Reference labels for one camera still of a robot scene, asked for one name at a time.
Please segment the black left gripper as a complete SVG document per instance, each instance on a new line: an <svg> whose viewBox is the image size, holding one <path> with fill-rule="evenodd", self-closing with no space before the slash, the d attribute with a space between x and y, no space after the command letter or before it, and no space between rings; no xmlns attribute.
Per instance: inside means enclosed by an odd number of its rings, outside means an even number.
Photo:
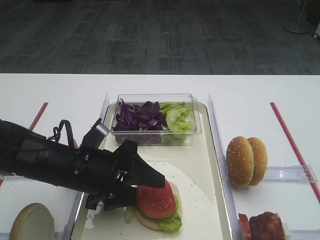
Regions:
<svg viewBox="0 0 320 240"><path fill-rule="evenodd" d="M74 175L79 190L88 194L85 208L95 210L99 202L111 211L137 206L137 188L132 184L164 188L165 176L138 154L138 144L125 140L115 151L80 147L74 149Z"/></svg>

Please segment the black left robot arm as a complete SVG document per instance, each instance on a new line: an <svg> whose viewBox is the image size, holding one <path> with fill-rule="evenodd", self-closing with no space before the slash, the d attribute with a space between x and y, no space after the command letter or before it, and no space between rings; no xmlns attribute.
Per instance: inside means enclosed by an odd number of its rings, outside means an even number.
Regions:
<svg viewBox="0 0 320 240"><path fill-rule="evenodd" d="M85 206L95 210L103 202L106 211L137 204L136 186L162 189L165 176L138 155L138 144L125 140L115 151L100 149L109 129L98 119L75 146L71 125L59 125L68 143L59 143L57 128L46 138L23 126L0 123L0 170L32 180L87 193Z"/></svg>

